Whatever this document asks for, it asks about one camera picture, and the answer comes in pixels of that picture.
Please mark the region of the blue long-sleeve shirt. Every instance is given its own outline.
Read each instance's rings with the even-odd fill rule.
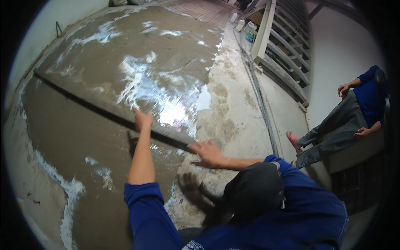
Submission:
[[[353,89],[368,128],[371,128],[377,121],[380,121],[381,126],[383,126],[385,97],[389,93],[387,82],[384,83],[381,90],[377,87],[375,79],[375,71],[377,69],[379,67],[374,65],[359,76],[361,85]]]
[[[325,239],[343,243],[348,223],[344,203],[291,164],[274,155],[285,183],[286,207],[245,223],[215,226],[186,246],[163,208],[157,183],[125,184],[134,248],[171,250],[314,249],[331,250]]]

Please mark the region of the person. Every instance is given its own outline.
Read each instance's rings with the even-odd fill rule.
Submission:
[[[338,95],[342,101],[329,113],[320,125],[300,139],[291,131],[286,133],[294,146],[298,169],[319,162],[344,150],[383,127],[385,98],[389,93],[384,72],[372,66],[367,72],[348,84],[340,85]],[[334,135],[312,148],[302,151],[311,143],[339,128]]]
[[[254,164],[258,171],[264,164],[271,177],[276,181],[279,176],[284,185],[283,196],[285,208],[276,208],[281,203],[283,186],[271,191],[273,200],[265,212],[256,211],[250,218],[238,218],[228,224],[212,227],[185,244],[174,227],[163,207],[164,200],[160,187],[155,179],[154,164],[150,151],[150,127],[152,115],[137,110],[135,124],[140,132],[128,181],[125,184],[124,200],[129,209],[130,226],[133,232],[133,245],[137,250],[145,249],[339,249],[348,224],[345,205],[334,194],[313,182],[308,176],[294,168],[291,164],[274,155],[265,159],[226,158],[212,142],[202,142],[189,147],[202,159],[201,164],[209,168],[222,168],[243,173]],[[250,187],[251,179],[236,185],[236,193],[242,189],[254,190]],[[243,195],[236,196],[236,203],[249,199]],[[237,206],[243,211],[249,210],[246,204]]]

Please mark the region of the white container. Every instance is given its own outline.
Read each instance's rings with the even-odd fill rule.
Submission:
[[[239,24],[235,28],[236,32],[240,32],[243,26],[244,26],[244,20],[240,20]]]
[[[238,14],[237,14],[237,13],[233,13],[233,15],[232,15],[232,17],[230,18],[229,21],[230,21],[231,23],[234,23],[237,17],[238,17]]]

